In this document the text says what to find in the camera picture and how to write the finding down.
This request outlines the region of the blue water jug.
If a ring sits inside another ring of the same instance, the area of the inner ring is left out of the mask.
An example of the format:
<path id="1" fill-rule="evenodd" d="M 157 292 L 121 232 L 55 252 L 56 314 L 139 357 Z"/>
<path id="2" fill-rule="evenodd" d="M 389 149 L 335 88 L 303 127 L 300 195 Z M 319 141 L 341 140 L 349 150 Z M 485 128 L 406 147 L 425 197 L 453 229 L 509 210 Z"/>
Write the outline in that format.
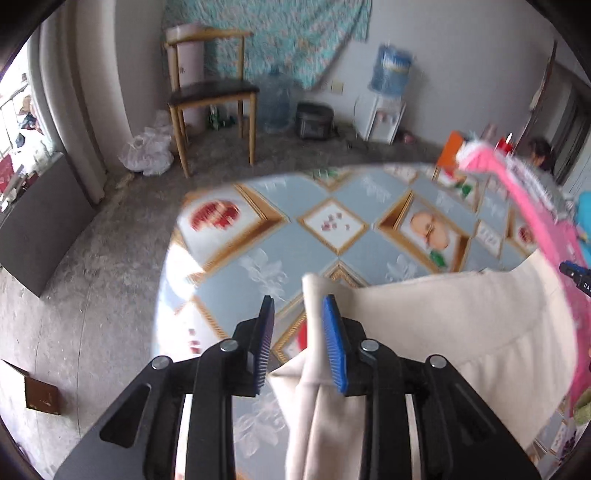
<path id="1" fill-rule="evenodd" d="M 411 52 L 383 43 L 379 46 L 369 90 L 377 95 L 400 98 L 405 94 L 414 57 Z"/>

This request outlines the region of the cyan pillow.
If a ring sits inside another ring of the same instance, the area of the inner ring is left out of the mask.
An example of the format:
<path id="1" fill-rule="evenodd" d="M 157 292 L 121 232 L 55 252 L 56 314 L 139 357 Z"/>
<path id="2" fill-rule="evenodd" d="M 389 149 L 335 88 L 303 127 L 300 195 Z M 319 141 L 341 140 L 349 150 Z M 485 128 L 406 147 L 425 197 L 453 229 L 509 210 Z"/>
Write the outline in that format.
<path id="1" fill-rule="evenodd" d="M 575 216 L 580 249 L 588 267 L 591 266 L 591 192 L 580 194 Z"/>

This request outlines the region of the beige zip hoodie jacket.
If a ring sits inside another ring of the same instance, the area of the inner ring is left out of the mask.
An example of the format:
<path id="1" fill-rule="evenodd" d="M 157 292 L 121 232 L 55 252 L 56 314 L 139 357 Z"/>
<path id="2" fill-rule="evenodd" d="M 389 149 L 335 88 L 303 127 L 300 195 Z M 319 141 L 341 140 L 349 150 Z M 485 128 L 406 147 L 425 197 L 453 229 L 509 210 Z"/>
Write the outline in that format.
<path id="1" fill-rule="evenodd" d="M 334 297 L 343 317 L 398 356 L 442 372 L 456 369 L 522 446 L 542 431 L 570 392 L 577 336 L 587 312 L 541 252 L 514 269 L 431 275 L 349 288 L 304 275 L 308 345 L 270 374 L 290 431 L 290 479 L 355 479 L 362 463 L 365 402 L 332 380 L 322 307 Z"/>

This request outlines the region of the brown cardboard box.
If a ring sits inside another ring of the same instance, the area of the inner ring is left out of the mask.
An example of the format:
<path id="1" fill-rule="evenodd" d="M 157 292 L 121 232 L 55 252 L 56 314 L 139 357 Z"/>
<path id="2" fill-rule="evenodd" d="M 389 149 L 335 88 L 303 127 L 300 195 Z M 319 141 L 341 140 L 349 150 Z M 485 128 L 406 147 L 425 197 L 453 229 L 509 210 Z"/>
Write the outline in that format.
<path id="1" fill-rule="evenodd" d="M 59 416 L 60 397 L 56 386 L 37 380 L 26 370 L 1 360 L 1 399 L 11 406 Z"/>

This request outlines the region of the patterned blue bed sheet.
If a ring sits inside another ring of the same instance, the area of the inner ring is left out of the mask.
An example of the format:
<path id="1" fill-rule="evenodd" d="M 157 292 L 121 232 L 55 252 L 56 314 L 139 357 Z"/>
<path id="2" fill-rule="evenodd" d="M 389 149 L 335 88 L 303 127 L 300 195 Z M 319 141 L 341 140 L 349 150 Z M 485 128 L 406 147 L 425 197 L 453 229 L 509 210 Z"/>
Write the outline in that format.
<path id="1" fill-rule="evenodd" d="M 349 288 L 507 272 L 538 248 L 496 175 L 424 164 L 266 176 L 186 196 L 165 257 L 153 351 L 197 357 L 274 301 L 270 374 L 308 345 L 304 275 Z M 238 477 L 284 479 L 290 431 L 270 385 L 233 402 Z M 528 446 L 545 479 L 577 442 L 570 392 Z"/>

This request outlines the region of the person with dark hair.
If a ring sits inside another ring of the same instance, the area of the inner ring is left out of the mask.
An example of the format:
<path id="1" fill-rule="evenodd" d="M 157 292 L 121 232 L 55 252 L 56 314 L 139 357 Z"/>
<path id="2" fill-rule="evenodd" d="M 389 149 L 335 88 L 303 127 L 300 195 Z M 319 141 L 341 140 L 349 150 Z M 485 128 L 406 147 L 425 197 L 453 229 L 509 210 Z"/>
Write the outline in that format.
<path id="1" fill-rule="evenodd" d="M 532 164 L 553 176 L 556 157 L 551 144 L 543 137 L 534 137 L 529 142 L 529 148 Z"/>

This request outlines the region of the white plastic bag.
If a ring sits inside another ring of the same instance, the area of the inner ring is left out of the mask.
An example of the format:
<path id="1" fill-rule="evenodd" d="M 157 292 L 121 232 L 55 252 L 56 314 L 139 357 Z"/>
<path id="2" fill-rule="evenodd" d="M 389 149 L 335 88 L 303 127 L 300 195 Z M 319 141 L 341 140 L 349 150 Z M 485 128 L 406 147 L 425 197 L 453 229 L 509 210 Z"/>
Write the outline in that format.
<path id="1" fill-rule="evenodd" d="M 160 176 L 173 162 L 171 142 L 171 126 L 147 127 L 123 146 L 118 159 L 131 172 Z"/>

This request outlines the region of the beige window curtain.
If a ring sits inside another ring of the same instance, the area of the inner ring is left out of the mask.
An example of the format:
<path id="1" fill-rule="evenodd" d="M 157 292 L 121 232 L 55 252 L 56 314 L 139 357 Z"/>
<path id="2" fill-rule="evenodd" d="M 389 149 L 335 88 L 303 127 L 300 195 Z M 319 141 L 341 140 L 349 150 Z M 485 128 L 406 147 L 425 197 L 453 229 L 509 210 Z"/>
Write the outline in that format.
<path id="1" fill-rule="evenodd" d="M 63 1 L 27 42 L 33 98 L 52 146 L 66 155 L 89 201 L 131 139 L 116 59 L 114 1 Z"/>

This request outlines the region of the white water dispenser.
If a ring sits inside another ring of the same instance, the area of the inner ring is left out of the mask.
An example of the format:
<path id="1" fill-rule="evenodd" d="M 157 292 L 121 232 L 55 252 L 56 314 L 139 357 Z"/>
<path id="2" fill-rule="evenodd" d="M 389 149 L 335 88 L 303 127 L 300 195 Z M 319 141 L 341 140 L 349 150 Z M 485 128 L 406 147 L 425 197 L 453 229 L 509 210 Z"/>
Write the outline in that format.
<path id="1" fill-rule="evenodd" d="M 353 105 L 353 127 L 365 142 L 392 145 L 406 110 L 401 97 L 367 91 Z"/>

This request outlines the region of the pink floral blanket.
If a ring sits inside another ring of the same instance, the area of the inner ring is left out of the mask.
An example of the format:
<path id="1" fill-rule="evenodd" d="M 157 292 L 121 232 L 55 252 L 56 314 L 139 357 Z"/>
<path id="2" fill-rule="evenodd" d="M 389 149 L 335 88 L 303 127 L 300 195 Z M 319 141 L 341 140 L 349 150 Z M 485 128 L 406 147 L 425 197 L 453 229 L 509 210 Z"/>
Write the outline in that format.
<path id="1" fill-rule="evenodd" d="M 586 264 L 579 246 L 577 228 L 566 209 L 560 189 L 548 174 L 513 155 L 503 155 L 483 141 L 465 143 L 456 155 L 459 168 L 466 172 L 497 176 L 529 225 L 538 248 L 558 267 L 565 261 Z M 590 389 L 590 297 L 575 282 L 559 275 L 570 304 L 577 335 L 577 368 L 570 390 L 572 402 Z"/>

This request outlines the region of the empty clear water jug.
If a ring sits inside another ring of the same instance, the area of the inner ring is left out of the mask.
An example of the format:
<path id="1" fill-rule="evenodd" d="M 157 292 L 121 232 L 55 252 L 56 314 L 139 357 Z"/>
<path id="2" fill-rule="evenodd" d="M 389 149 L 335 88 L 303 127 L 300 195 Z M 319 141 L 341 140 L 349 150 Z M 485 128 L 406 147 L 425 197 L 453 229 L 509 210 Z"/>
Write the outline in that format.
<path id="1" fill-rule="evenodd" d="M 301 98 L 301 83 L 283 71 L 279 64 L 256 79 L 257 125 L 269 134 L 279 134 L 294 126 L 297 102 Z"/>

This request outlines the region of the floral wall cloth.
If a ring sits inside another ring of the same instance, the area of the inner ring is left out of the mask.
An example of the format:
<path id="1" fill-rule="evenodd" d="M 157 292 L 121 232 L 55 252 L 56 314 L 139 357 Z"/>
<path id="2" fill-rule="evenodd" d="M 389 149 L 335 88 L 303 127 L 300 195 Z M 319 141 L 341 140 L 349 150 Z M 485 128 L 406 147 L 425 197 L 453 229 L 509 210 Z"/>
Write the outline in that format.
<path id="1" fill-rule="evenodd" d="M 322 81 L 349 41 L 366 41 L 371 1 L 167 1 L 162 27 L 198 23 L 252 32 L 245 41 L 245 77 L 274 67 L 305 90 Z"/>

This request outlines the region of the wooden chair dark seat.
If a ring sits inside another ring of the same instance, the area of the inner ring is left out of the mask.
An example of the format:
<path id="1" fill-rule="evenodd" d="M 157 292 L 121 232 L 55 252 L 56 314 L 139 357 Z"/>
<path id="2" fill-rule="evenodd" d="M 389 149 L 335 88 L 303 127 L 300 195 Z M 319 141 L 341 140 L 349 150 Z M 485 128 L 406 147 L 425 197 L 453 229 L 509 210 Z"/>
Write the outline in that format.
<path id="1" fill-rule="evenodd" d="M 238 108 L 238 136 L 245 137 L 243 125 L 243 103 L 249 102 L 249 165 L 256 163 L 256 110 L 259 87 L 245 80 L 245 40 L 252 37 L 250 31 L 239 29 L 205 28 L 197 33 L 168 40 L 165 48 L 170 54 L 169 74 L 171 94 L 167 106 L 170 112 L 174 139 L 185 178 L 190 177 L 188 169 L 188 140 L 183 112 L 189 108 L 216 106 L 235 101 Z M 238 63 L 235 78 L 206 80 L 180 85 L 179 54 L 181 44 L 211 42 L 236 38 L 238 40 Z"/>

